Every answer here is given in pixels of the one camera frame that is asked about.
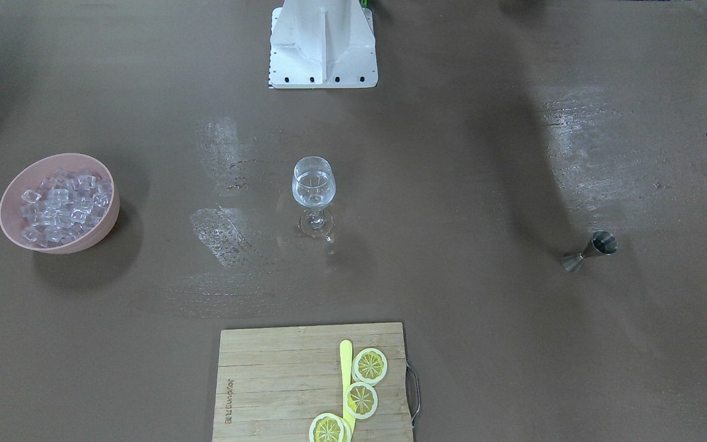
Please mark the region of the steel double jigger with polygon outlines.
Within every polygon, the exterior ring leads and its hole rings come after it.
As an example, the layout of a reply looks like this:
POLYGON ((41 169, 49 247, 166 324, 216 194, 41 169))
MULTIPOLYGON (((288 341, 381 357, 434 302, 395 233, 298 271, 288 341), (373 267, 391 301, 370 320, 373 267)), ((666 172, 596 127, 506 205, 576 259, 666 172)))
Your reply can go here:
POLYGON ((582 268, 584 260, 587 258, 601 257, 601 255, 612 255, 618 250, 617 239, 611 232, 597 230, 592 234, 586 247, 577 254, 569 254, 562 257, 563 268, 570 273, 577 273, 582 268))

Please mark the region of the clear wine glass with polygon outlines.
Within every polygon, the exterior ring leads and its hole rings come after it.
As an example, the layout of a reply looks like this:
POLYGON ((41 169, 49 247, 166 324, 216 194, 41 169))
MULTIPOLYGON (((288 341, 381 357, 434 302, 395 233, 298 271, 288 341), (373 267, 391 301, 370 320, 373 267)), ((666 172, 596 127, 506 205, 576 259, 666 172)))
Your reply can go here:
POLYGON ((292 193, 303 208, 298 228, 311 238, 328 239, 334 227, 328 206, 336 196, 336 179, 328 160, 317 156, 298 160, 293 170, 292 193))

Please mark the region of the pile of clear ice cubes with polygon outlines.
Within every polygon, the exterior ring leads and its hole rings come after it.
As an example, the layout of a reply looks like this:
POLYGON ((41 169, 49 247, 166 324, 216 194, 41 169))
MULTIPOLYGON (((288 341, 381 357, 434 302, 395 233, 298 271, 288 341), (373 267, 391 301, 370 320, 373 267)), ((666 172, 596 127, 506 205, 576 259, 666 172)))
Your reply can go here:
POLYGON ((102 224, 112 209, 114 184, 90 168, 56 168, 36 188, 20 195, 26 225, 20 237, 32 248, 49 249, 78 241, 102 224))

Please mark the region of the yellow plastic knife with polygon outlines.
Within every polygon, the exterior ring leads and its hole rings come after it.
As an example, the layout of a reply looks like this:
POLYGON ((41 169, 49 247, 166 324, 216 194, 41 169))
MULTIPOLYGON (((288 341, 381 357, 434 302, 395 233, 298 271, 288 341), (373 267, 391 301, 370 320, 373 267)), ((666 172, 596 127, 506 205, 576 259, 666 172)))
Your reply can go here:
POLYGON ((346 409, 346 392, 352 383, 353 345, 349 339, 339 343, 339 360, 342 378, 342 420, 346 426, 346 441, 351 441, 355 428, 355 417, 346 409))

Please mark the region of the lemon slice far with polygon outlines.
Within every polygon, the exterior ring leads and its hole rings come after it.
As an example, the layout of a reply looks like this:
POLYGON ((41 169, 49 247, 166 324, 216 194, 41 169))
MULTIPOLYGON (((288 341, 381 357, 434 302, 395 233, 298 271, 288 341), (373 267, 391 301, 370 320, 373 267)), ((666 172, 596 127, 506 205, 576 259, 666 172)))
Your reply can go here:
POLYGON ((385 378, 388 367, 387 356, 381 350, 369 347, 353 358, 352 378, 375 386, 385 378))

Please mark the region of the lemon slice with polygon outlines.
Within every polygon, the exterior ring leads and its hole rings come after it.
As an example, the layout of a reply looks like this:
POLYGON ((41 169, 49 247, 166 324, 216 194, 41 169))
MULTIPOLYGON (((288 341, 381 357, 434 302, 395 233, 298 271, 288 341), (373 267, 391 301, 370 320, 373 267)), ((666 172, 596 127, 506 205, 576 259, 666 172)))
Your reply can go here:
POLYGON ((369 419, 376 413, 378 406, 379 397, 371 384, 354 382, 343 392, 344 413, 352 419, 369 419))
POLYGON ((369 347, 353 358, 352 378, 375 386, 385 378, 388 367, 387 356, 381 350, 369 347))
POLYGON ((318 414, 309 426, 309 442, 351 441, 352 431, 348 422, 332 413, 318 414))

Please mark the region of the lemon slice middle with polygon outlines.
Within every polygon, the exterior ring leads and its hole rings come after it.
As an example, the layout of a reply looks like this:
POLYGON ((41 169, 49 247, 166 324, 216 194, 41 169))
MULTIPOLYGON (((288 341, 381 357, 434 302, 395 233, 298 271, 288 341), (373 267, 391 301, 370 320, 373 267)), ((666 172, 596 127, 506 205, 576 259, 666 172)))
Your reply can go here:
POLYGON ((352 419, 369 419, 376 413, 378 406, 379 397, 371 384, 354 382, 343 392, 344 413, 352 419))

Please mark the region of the bamboo cutting board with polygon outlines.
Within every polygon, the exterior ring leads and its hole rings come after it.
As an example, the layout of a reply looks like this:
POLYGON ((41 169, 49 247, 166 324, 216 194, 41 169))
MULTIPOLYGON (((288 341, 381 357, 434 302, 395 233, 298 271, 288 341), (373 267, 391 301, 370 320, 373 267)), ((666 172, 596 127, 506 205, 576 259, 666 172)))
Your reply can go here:
POLYGON ((388 360, 379 407, 354 441, 413 441, 401 322, 229 329, 220 333, 213 441, 307 441, 318 414, 342 415, 339 344, 388 360))

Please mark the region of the lemon slice near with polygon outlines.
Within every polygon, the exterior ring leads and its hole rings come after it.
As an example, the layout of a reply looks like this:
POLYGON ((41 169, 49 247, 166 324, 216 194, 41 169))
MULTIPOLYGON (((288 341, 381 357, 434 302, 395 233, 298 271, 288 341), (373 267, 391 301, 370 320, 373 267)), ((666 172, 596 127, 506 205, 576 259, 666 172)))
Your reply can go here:
POLYGON ((348 422, 332 413, 318 414, 309 426, 309 442, 351 441, 352 431, 348 422))

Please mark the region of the pink bowl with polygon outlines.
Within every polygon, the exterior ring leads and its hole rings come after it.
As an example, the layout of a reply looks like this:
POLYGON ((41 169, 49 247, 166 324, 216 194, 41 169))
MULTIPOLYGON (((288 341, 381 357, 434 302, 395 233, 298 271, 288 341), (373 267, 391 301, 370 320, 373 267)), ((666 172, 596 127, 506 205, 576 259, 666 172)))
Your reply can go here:
POLYGON ((0 229, 43 254, 74 254, 112 232, 120 192, 109 169, 89 155, 62 153, 18 174, 0 200, 0 229))

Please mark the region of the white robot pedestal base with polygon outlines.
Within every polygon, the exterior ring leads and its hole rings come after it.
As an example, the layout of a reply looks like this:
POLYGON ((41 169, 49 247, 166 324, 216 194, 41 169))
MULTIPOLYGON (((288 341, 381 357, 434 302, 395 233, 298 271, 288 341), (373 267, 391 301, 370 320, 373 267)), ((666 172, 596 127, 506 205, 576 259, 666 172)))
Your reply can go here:
POLYGON ((269 87, 378 84, 373 13, 361 1, 286 1, 273 9, 270 25, 269 87))

